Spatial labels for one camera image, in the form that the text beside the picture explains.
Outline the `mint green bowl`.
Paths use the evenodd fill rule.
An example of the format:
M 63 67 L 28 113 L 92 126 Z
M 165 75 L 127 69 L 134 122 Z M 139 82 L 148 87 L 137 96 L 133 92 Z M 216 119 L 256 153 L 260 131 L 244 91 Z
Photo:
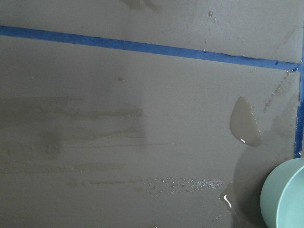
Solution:
M 291 159 L 274 168 L 262 187 L 260 208 L 268 228 L 304 226 L 304 160 Z

